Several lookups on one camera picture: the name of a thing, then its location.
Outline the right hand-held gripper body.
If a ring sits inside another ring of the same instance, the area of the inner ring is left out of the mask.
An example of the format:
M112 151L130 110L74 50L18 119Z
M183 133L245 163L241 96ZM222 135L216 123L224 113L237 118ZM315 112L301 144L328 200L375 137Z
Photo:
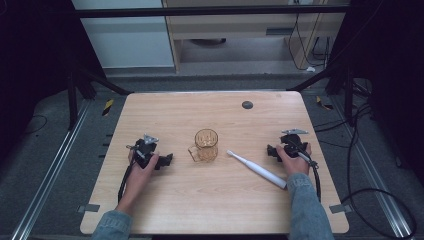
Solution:
M306 130L301 129L290 129L283 130L283 136L280 137L280 141L283 144L285 153L291 157L296 158L299 155L308 157L309 154L306 152L308 146L307 142L303 142L300 138L300 134L307 134Z

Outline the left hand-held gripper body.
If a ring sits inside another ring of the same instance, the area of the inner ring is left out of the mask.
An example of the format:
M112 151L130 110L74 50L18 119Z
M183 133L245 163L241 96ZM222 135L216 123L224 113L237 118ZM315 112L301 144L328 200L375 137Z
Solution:
M142 169L149 164L158 141L158 138L145 134L134 145L127 145L128 149L134 151L132 160L138 163Z

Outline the white electric toothbrush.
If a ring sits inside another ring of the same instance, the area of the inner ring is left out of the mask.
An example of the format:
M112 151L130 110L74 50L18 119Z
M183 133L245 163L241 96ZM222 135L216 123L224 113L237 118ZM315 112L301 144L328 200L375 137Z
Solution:
M235 159L243 163L245 166L247 166L250 170L260 175L264 179L268 180L269 182L273 183L274 185L280 187L281 189L285 189L287 187L287 183L285 180L273 174L272 172L268 171L267 169L261 167L260 165L248 159L245 159L230 150L227 151L227 154L234 157Z

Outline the clear plastic measuring cup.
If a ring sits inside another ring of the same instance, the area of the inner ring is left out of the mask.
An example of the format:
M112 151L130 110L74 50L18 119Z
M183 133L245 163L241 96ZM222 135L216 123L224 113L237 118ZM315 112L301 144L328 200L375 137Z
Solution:
M218 134L213 129L201 129L194 136L194 144L188 148L194 162L211 162L218 156Z

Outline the person's right hand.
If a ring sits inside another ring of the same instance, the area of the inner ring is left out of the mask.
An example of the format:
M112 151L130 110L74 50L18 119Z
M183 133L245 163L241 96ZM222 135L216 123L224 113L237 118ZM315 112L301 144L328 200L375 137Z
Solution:
M291 158L280 145L276 146L276 150L282 159L282 164L288 177L298 173L309 174L309 164L304 159L301 157Z

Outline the person's left hand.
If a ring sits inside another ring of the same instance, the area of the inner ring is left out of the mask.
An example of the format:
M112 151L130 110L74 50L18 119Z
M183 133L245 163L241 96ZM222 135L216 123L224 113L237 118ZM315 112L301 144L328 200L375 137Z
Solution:
M157 153L153 153L146 167L142 168L138 163L135 163L132 166L131 173L127 179L127 186L143 188L148 183L158 159L159 155Z

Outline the black metal stand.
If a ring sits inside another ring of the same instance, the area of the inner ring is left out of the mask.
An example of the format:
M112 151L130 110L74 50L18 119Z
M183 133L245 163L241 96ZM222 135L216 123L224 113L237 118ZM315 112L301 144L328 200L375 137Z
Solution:
M67 71L67 85L68 85L68 103L69 103L69 130L72 130L78 121L78 106L76 91L79 90L84 99L94 99L96 91L91 85L94 81L100 85L112 90L120 95L129 95L131 91L125 90L111 82L105 77L95 74L79 63L71 63Z
M349 63L330 63L324 70L315 74L308 80L294 87L288 88L288 91L301 92L318 81L328 78L329 81L325 91L329 95L337 94L341 89L344 90L344 116L350 126L354 126L353 117L353 95L354 95L354 70Z

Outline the white cabinet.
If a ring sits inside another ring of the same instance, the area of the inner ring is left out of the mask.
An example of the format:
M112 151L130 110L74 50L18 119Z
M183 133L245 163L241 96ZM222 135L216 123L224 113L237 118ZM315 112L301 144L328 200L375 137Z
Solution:
M161 0L72 0L76 10L162 8ZM173 67L164 17L82 18L104 69Z

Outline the dark curtain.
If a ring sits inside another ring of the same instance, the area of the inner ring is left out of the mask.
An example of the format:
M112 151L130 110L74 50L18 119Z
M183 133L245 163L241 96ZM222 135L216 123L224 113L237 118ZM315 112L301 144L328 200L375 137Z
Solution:
M39 10L72 10L72 0L0 0L0 165L42 99L67 88L66 69Z
M372 83L398 157L424 186L424 0L350 0L331 60Z

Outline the light wooden desk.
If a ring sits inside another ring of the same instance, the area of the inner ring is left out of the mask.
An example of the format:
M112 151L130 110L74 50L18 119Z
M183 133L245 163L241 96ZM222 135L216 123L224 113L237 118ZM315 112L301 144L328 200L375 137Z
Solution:
M350 0L161 0L166 8L206 6L338 5ZM319 38L336 37L343 13L247 14L169 16L166 18L172 49L188 39L262 38L285 39L294 64L305 68Z

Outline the black horizontal bar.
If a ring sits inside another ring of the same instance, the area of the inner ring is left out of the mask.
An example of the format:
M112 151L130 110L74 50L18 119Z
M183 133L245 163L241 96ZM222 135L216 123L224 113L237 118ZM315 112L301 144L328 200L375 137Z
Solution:
M112 17L159 17L159 16L214 16L246 14L301 14L301 13L343 13L349 11L350 4L340 5L268 5L268 6L206 6L136 9L91 9L74 10L80 18Z

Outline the grey table bracket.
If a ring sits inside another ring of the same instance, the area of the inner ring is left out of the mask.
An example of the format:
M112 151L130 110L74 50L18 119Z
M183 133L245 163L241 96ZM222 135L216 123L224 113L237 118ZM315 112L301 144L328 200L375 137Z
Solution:
M353 211L352 207L349 204L331 205L329 209L332 214L341 213L341 212L350 213Z
M100 205L98 204L86 204L86 205L80 205L77 208L78 213L85 213L85 212L98 212L100 209Z

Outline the aluminium floor rail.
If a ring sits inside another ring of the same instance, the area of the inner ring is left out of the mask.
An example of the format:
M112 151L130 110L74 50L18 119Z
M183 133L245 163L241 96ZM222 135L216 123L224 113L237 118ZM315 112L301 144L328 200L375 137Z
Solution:
M25 211L25 214L12 233L10 240L27 240L30 236L30 233L80 132L91 104L91 100L82 101L81 109L78 111L75 125L67 131L64 140L62 141L46 175L43 178L43 181L37 189L37 192L34 195L29 207Z
M398 238L406 237L407 235L412 236L413 227L407 223L407 219L401 212L399 203L392 196L387 194L388 188L371 162L371 158L359 138L357 128L351 127L348 123L345 124L345 128L352 137L352 148L355 150L355 154L364 169L368 182L373 188L375 188L375 194L380 207L382 208L394 235Z

